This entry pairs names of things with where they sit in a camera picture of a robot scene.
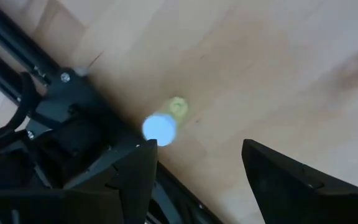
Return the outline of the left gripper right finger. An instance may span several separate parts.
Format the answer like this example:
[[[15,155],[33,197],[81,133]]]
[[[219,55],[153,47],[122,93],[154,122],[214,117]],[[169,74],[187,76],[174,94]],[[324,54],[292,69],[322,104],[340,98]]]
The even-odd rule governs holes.
[[[265,224],[358,224],[358,186],[253,139],[242,160]]]

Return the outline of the yellow medicine bottle white cap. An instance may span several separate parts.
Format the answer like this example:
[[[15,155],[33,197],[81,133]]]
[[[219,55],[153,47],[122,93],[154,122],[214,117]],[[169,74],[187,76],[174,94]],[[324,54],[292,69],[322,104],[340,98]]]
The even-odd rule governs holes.
[[[160,147],[170,145],[188,111],[188,102],[184,98],[175,96],[168,99],[157,111],[145,118],[142,123],[143,137],[146,140],[155,139]]]

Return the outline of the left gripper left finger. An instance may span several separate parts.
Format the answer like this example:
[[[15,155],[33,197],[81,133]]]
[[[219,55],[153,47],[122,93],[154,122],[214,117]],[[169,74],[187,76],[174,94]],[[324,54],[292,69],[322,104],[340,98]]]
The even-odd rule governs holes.
[[[157,171],[157,142],[110,147],[65,190],[74,199],[75,223],[143,224]]]

